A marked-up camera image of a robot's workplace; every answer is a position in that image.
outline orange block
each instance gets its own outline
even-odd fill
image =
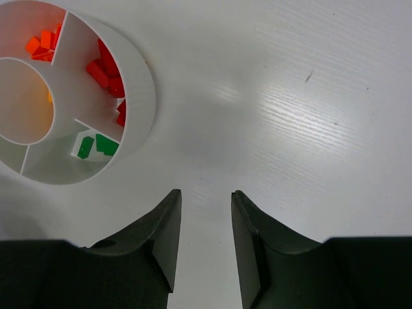
[[[42,30],[41,32],[41,47],[49,50],[52,48],[55,39],[55,34],[51,31]]]
[[[38,37],[32,37],[26,45],[26,51],[28,51],[30,55],[34,56],[44,53],[47,50],[41,47],[40,39]]]
[[[57,24],[56,34],[55,34],[55,37],[54,37],[53,44],[51,46],[51,48],[54,49],[54,50],[56,49],[57,41],[59,40],[61,30],[62,30],[62,24]]]

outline red lego brick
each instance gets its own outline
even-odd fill
[[[52,44],[52,46],[51,46],[51,48],[53,49],[53,50],[55,50],[56,49],[56,46],[57,46],[57,41],[59,40],[59,37],[60,37],[60,31],[62,30],[62,24],[57,24],[57,27],[56,27],[56,34],[55,34],[55,37],[54,37],[54,41],[53,41],[53,44]]]
[[[87,72],[98,82],[98,84],[106,89],[109,87],[109,77],[103,69],[100,59],[95,59],[86,66]]]
[[[120,114],[126,114],[126,99],[117,107],[117,110]]]
[[[40,61],[48,61],[51,62],[53,60],[54,52],[47,51],[46,53],[40,53],[37,55],[32,56],[33,60],[40,60]]]
[[[117,68],[116,62],[106,45],[100,39],[97,41],[97,44],[100,52],[100,58],[102,59],[103,67],[107,75],[109,75],[110,78],[120,77],[120,72]]]
[[[115,98],[124,97],[124,87],[122,79],[120,77],[109,79],[109,93]]]
[[[43,30],[41,32],[41,47],[47,50],[51,49],[55,40],[55,34],[51,31]]]
[[[126,124],[126,114],[125,113],[120,113],[119,116],[117,117],[116,123],[122,127],[125,126]]]
[[[28,51],[30,55],[34,56],[40,53],[45,53],[48,50],[41,47],[41,42],[38,37],[32,37],[26,45],[26,51]]]

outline green lego brick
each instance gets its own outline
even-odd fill
[[[118,143],[101,134],[96,134],[96,148],[97,151],[104,153],[106,156],[113,156],[118,148]]]
[[[91,146],[93,146],[93,142],[95,139],[90,136],[86,136],[83,138],[82,144],[80,145],[79,152],[77,153],[77,156],[81,159],[86,159],[90,155],[91,151]]]

